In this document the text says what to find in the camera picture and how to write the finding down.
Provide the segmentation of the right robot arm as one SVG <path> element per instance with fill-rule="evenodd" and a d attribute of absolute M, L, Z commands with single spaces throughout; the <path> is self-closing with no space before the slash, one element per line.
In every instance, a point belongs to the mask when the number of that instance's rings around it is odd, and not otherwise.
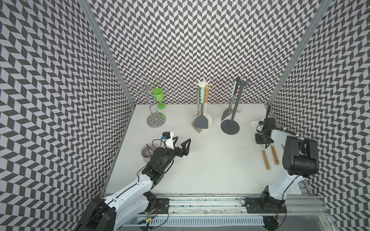
<path fill-rule="evenodd" d="M 270 186 L 265 187 L 257 199 L 258 210 L 265 213 L 280 212 L 293 187 L 319 171 L 318 142 L 313 139 L 300 138 L 294 132 L 278 128 L 275 119 L 269 117 L 270 110 L 271 105 L 267 107 L 264 120 L 258 122 L 257 126 L 262 128 L 256 129 L 255 142 L 261 148 L 264 161 L 267 161 L 266 149 L 271 147 L 275 154 L 273 144 L 280 143 L 284 151 L 282 157 L 284 170 Z"/>

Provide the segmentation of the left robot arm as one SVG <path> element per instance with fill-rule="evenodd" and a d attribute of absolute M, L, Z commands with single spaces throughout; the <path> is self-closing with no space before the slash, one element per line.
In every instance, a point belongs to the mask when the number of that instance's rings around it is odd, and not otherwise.
<path fill-rule="evenodd" d="M 176 157 L 189 154 L 191 139 L 180 147 L 175 146 L 177 140 L 172 132 L 164 132 L 160 138 L 163 146 L 150 153 L 150 161 L 138 171 L 136 180 L 112 195 L 91 200 L 75 230 L 116 231 L 138 214 L 152 211 L 157 197 L 151 189 L 163 179 Z"/>

